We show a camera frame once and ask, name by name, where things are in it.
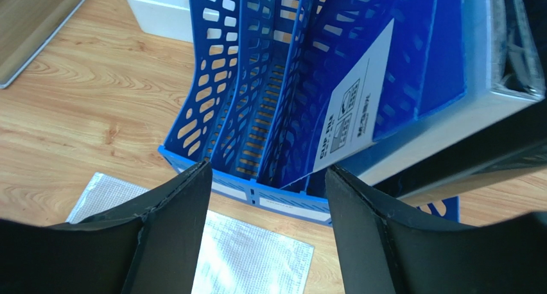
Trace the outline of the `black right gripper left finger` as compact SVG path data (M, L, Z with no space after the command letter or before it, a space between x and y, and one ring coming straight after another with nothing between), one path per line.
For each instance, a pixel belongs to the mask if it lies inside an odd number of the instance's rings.
M78 223L1 220L1 292L190 293L212 178L202 161Z

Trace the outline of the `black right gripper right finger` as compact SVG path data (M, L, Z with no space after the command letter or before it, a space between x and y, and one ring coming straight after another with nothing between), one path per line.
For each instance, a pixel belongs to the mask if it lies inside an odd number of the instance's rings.
M422 212L339 166L326 194L346 293L545 293L546 213L484 227Z

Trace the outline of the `white mesh zipper pouch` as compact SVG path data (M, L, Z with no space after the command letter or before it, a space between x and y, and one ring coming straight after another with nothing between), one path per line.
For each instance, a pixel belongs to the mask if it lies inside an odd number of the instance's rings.
M67 217L78 223L147 189L96 172ZM303 293L313 246L208 211L193 293Z

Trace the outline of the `blue file organizer rack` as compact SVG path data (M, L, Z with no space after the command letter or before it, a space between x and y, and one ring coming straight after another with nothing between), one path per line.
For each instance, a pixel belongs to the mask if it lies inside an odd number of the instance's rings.
M159 152L176 171L213 167L214 192L330 225L325 170L271 185L304 35L325 0L189 0L196 67Z

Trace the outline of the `white three drawer organizer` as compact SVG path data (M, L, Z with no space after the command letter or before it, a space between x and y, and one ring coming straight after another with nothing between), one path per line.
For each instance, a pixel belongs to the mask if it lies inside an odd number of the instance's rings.
M189 0L126 0L145 33L193 41Z

